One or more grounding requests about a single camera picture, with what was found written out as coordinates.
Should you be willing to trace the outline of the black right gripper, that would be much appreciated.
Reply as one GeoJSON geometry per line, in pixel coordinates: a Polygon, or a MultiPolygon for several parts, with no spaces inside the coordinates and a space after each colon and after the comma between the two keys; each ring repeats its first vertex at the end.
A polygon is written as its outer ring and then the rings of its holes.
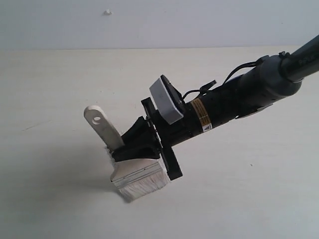
{"type": "Polygon", "coordinates": [[[212,129],[212,123],[203,104],[198,100],[182,104],[183,117],[169,124],[155,109],[150,98],[142,100],[147,120],[139,117],[122,135],[124,146],[116,149],[111,156],[116,162],[132,159],[159,159],[160,155],[170,180],[182,176],[182,171],[172,149],[173,146],[212,129]],[[159,140],[159,151],[152,147],[152,132],[159,140]]]}

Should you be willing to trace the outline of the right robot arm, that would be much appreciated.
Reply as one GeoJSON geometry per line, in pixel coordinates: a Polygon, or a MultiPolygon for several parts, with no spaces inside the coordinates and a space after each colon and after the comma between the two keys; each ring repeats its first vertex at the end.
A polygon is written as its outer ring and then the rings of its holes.
{"type": "Polygon", "coordinates": [[[203,85],[189,102],[161,75],[150,87],[151,97],[142,101],[146,117],[139,117],[122,135],[124,145],[112,153],[115,161],[162,158],[169,179],[181,177],[172,147],[294,95],[303,79],[319,70],[319,39],[293,53],[266,55],[242,68],[248,72],[239,76],[231,72],[220,86],[216,81],[203,85]]]}

